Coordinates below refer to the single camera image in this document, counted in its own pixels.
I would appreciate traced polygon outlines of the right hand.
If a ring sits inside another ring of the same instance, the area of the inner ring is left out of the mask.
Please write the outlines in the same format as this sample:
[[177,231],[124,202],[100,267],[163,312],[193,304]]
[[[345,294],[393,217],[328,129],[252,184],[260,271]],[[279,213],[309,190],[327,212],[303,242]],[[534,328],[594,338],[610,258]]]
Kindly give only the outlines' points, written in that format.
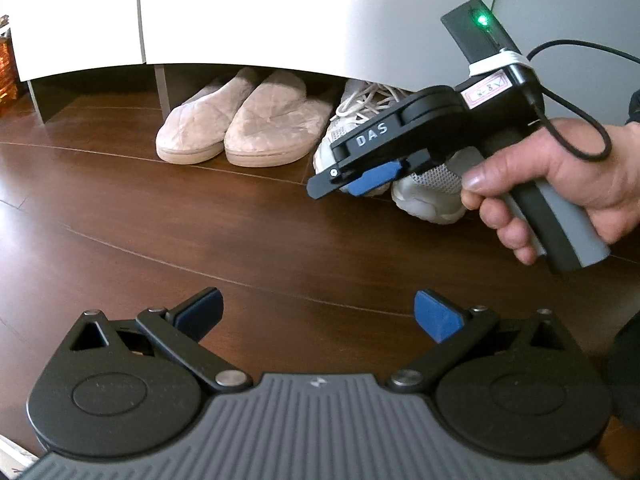
[[604,162],[571,155],[544,128],[493,154],[462,177],[461,201],[497,232],[504,247],[530,266],[537,252],[525,222],[502,196],[515,185],[546,179],[569,202],[585,209],[598,235],[615,244],[639,224],[639,124],[606,128],[612,152]]

